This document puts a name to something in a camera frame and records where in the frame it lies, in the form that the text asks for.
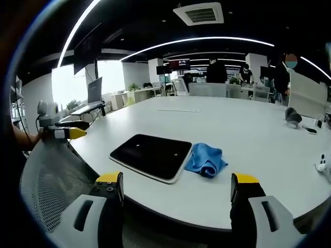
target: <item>ceiling air vent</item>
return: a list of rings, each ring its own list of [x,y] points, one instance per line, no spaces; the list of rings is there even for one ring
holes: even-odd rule
[[[173,10],[188,26],[224,23],[220,3],[193,4]]]

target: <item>microfiber towel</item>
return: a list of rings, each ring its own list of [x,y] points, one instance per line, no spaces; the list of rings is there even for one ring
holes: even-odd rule
[[[210,147],[205,143],[193,145],[192,156],[185,166],[185,170],[199,173],[201,176],[213,178],[228,165],[222,159],[222,150]]]

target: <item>small white object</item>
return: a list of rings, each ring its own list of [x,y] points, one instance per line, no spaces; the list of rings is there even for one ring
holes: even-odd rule
[[[331,151],[322,153],[315,163],[317,171],[322,172],[331,183]]]
[[[315,167],[319,172],[325,171],[326,168],[325,164],[315,164]]]

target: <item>potted plant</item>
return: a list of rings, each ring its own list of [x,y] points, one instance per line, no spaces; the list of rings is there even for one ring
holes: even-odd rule
[[[235,77],[230,78],[230,84],[239,84],[239,79],[236,79]]]
[[[129,86],[129,91],[134,91],[134,90],[137,90],[139,89],[139,86],[137,84],[131,84]]]
[[[73,110],[75,107],[77,107],[78,104],[76,103],[76,100],[72,100],[67,104],[67,110]]]

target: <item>round table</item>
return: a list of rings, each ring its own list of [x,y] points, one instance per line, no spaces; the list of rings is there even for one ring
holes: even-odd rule
[[[312,135],[293,129],[284,113],[284,106],[242,99],[155,97],[99,118],[71,144],[99,175],[123,172],[125,195],[147,209],[189,225],[231,229],[233,172],[257,177],[266,195],[276,197],[294,218],[331,194],[313,165],[330,149],[331,130]],[[311,126],[313,120],[303,117],[302,123]],[[152,180],[109,159],[139,133],[207,143],[221,148],[229,165],[213,179],[185,170],[174,184]]]

